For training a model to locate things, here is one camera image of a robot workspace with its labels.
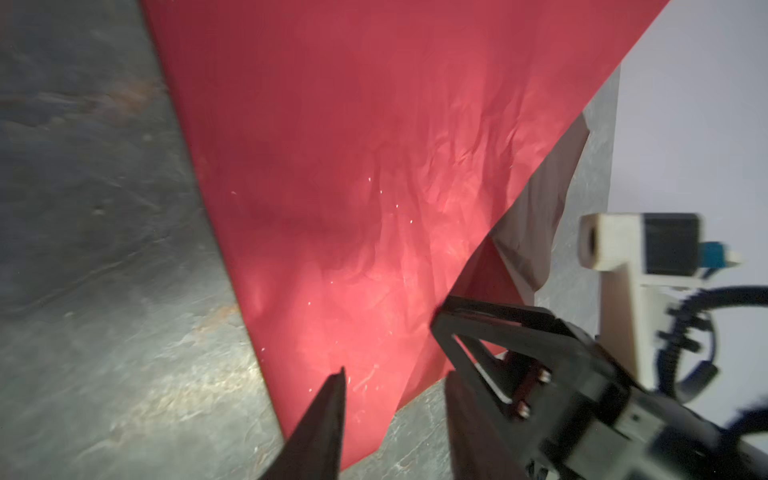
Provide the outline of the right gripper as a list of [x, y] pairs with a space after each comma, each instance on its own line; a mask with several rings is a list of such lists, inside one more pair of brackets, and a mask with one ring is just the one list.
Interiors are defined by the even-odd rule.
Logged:
[[449, 296], [431, 332], [459, 378], [510, 425], [524, 472], [562, 479], [764, 479], [765, 453], [635, 386], [551, 311]]

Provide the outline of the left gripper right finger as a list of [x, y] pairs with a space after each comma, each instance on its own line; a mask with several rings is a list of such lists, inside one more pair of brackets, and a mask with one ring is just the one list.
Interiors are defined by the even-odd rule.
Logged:
[[444, 392], [453, 478], [526, 479], [457, 372], [447, 375]]

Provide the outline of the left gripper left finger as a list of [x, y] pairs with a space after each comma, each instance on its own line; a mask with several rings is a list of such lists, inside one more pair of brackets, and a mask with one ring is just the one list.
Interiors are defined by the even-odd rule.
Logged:
[[260, 479], [339, 477], [346, 411], [346, 372], [329, 375], [281, 452]]

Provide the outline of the red wrapping paper sheet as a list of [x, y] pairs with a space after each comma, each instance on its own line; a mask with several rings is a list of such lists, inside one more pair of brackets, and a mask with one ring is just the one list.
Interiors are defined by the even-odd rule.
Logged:
[[341, 464], [444, 373], [434, 310], [661, 1], [146, 1], [285, 434], [348, 376]]

